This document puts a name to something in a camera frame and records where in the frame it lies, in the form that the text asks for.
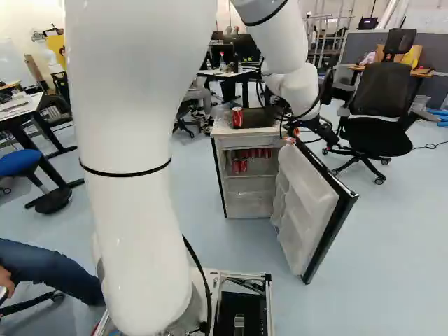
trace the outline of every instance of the blue chair seat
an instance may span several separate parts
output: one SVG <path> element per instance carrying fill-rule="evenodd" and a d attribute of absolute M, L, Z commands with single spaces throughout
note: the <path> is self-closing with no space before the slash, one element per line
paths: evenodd
<path fill-rule="evenodd" d="M 34 149 L 22 149 L 0 158 L 0 177 L 17 176 L 37 165 L 42 153 Z"/>

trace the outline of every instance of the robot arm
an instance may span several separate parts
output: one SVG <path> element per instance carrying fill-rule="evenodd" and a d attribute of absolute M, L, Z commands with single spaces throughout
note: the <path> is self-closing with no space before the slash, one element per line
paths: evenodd
<path fill-rule="evenodd" d="M 269 89 L 291 106 L 300 125 L 322 137 L 329 146 L 339 138 L 319 121 L 319 80 L 307 63 L 308 40 L 302 14 L 293 0 L 232 0 L 265 57 L 262 77 Z"/>
<path fill-rule="evenodd" d="M 297 1 L 233 2 L 266 58 L 269 88 L 315 123 L 317 70 L 306 63 Z M 71 106 L 102 288 L 126 335 L 160 333 L 195 301 L 168 167 L 174 117 L 216 10 L 212 0 L 66 2 Z"/>

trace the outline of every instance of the fridge door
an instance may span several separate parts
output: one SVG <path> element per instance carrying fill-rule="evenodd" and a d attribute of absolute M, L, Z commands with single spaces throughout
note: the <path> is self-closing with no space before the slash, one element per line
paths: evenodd
<path fill-rule="evenodd" d="M 311 283 L 357 199 L 300 140 L 280 150 L 271 222 L 304 283 Z"/>

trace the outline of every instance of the black ring stripe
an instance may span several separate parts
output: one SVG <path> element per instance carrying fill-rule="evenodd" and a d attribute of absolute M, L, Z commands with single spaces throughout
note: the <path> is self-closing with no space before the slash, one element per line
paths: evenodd
<path fill-rule="evenodd" d="M 262 23 L 265 23 L 266 21 L 268 21 L 270 18 L 273 18 L 286 5 L 287 2 L 288 2 L 288 0 L 285 0 L 279 7 L 277 7 L 276 10 L 274 10 L 267 17 L 264 17 L 263 19 L 261 19 L 259 21 L 256 21 L 256 22 L 245 22 L 245 21 L 243 21 L 243 23 L 246 26 L 249 26 L 249 27 L 261 25 Z"/>
<path fill-rule="evenodd" d="M 149 170 L 145 170 L 145 171 L 138 171 L 135 173 L 108 173 L 107 171 L 98 171 L 92 168 L 89 168 L 87 166 L 85 166 L 81 160 L 79 160 L 79 164 L 81 165 L 82 168 L 84 168 L 85 171 L 94 174 L 94 175 L 100 175 L 100 176 L 105 176 L 105 177 L 137 177 L 137 176 L 143 176 L 143 175 L 149 175 L 155 172 L 158 172 L 162 169 L 164 169 L 167 165 L 169 165 L 169 163 L 171 162 L 171 158 L 169 158 L 169 160 L 162 164 L 159 167 L 156 168 L 152 168 Z"/>

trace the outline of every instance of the light blue floor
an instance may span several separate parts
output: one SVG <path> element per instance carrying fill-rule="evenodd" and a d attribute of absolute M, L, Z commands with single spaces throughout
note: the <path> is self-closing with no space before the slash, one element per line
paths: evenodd
<path fill-rule="evenodd" d="M 338 104 L 324 106 L 323 115 L 336 120 Z M 65 146 L 76 142 L 73 128 L 57 135 Z M 414 125 L 409 135 L 415 146 L 448 140 L 446 129 L 426 123 Z M 303 137 L 315 136 L 304 133 Z M 45 153 L 53 150 L 42 138 L 36 142 Z M 148 143 L 146 149 L 150 151 L 151 146 Z M 322 143 L 312 146 L 319 156 L 321 147 Z M 329 154 L 323 161 L 337 167 L 344 158 Z M 76 151 L 51 162 L 67 180 L 83 175 Z M 448 145 L 434 151 L 416 150 L 381 166 L 388 178 L 383 186 L 372 182 L 374 176 L 363 164 L 341 174 L 360 199 L 309 286 L 291 275 L 267 219 L 224 219 L 208 138 L 199 135 L 192 140 L 178 131 L 170 167 L 181 229 L 202 264 L 273 274 L 278 336 L 447 334 Z M 41 171 L 38 175 L 51 186 Z M 26 201 L 40 193 L 27 181 L 21 180 L 14 193 L 25 195 L 10 202 L 0 199 L 1 236 L 56 249 L 93 272 L 92 217 L 85 187 L 76 188 L 70 205 L 52 216 L 23 209 Z M 44 290 L 44 286 L 21 284 L 14 299 L 25 300 Z M 47 306 L 5 318 L 0 325 L 3 334 L 89 335 L 101 314 L 72 299 L 54 309 Z"/>

